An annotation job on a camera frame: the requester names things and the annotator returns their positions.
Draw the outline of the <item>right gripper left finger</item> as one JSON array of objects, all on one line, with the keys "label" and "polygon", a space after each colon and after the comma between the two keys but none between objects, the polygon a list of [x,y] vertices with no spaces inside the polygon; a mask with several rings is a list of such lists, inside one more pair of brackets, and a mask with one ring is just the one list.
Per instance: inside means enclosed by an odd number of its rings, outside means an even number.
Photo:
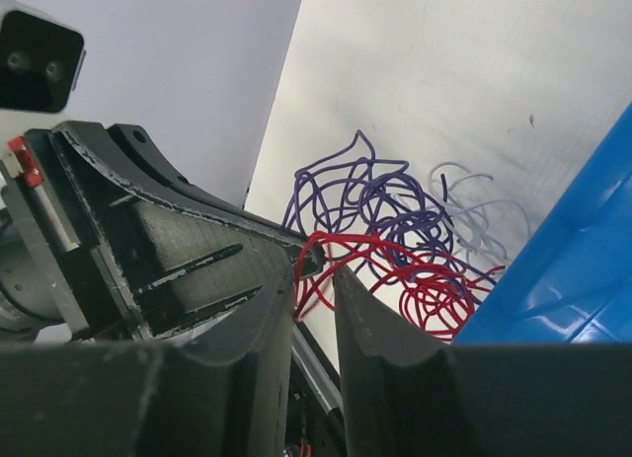
[{"label": "right gripper left finger", "polygon": [[278,456],[292,271],[192,341],[6,345],[5,456]]}]

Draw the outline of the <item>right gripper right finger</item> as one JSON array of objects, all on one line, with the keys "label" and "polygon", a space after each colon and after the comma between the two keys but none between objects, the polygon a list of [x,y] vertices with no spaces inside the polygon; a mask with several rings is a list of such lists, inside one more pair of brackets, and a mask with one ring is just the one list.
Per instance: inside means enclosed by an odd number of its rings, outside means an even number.
[{"label": "right gripper right finger", "polygon": [[627,344],[448,345],[334,277],[352,456],[627,456]]}]

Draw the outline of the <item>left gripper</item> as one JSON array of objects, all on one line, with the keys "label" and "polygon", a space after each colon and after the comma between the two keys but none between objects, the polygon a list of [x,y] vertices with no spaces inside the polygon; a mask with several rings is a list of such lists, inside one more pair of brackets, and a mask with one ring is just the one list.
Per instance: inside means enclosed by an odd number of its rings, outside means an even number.
[{"label": "left gripper", "polygon": [[1,157],[1,329],[75,339],[179,335],[325,257],[190,184],[140,126],[66,121]]}]

